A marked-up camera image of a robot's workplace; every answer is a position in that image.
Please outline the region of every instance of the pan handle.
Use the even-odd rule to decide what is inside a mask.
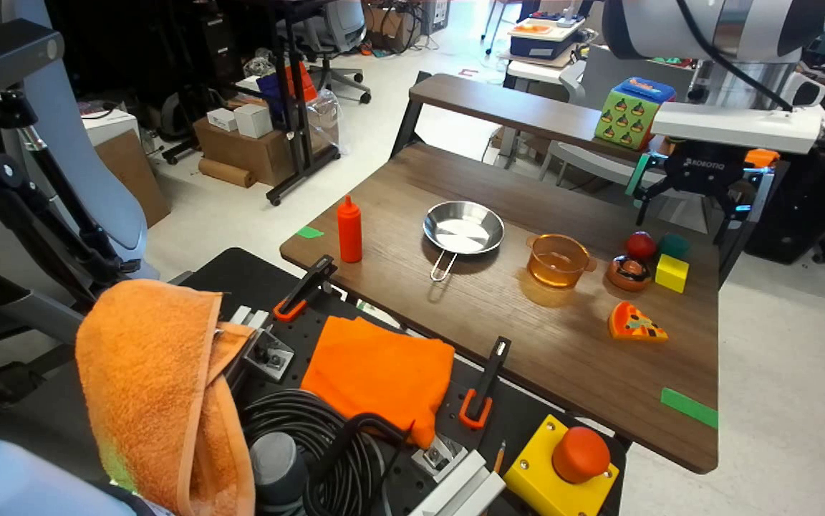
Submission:
[[[460,262],[460,255],[454,255],[454,253],[447,253],[447,255],[451,255],[447,266],[441,266],[444,253],[437,258],[437,263],[432,263],[432,285],[447,281],[454,262]]]

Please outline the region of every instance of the red bottle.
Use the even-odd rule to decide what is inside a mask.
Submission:
[[[354,198],[345,198],[336,212],[338,225],[338,253],[345,263],[361,262],[361,209],[354,205]]]

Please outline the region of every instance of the yellow box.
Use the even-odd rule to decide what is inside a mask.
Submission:
[[[689,291],[692,263],[675,255],[662,255],[654,273],[654,281],[666,291],[685,294]]]
[[[508,468],[508,488],[541,516],[594,516],[609,503],[619,468],[611,466],[601,477],[571,484],[554,470],[554,451],[569,434],[564,421],[547,415],[520,458]]]

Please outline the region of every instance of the clamp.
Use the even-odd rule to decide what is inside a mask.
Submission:
[[[334,273],[336,273],[334,258],[331,258],[331,255],[321,255],[321,258],[304,273],[304,278],[298,281],[298,286],[272,306],[272,319],[282,321],[282,324],[295,321],[295,319],[308,311],[309,295],[318,294],[318,286],[321,286],[324,281],[331,281]]]
[[[775,186],[778,160],[780,155],[769,149],[676,144],[672,155],[646,152],[626,192],[642,202],[637,228],[646,228],[650,202],[667,189],[715,198],[725,212],[725,228],[756,225]],[[646,189],[642,175],[650,169],[666,169],[666,179]]]
[[[490,421],[490,414],[497,404],[494,391],[498,381],[498,371],[508,359],[508,351],[510,351],[510,341],[504,337],[498,337],[488,371],[481,372],[480,384],[474,391],[467,391],[467,397],[464,397],[464,404],[460,410],[460,421],[474,434],[481,434]]]

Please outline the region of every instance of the orange towel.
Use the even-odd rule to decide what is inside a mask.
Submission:
[[[222,295],[162,281],[107,291],[79,334],[79,372],[104,470],[179,516],[252,516],[255,483],[223,367],[251,327]]]
[[[420,447],[430,447],[451,371],[454,348],[438,338],[400,337],[361,319],[328,319],[302,388],[345,418],[378,414],[400,431],[414,431]]]

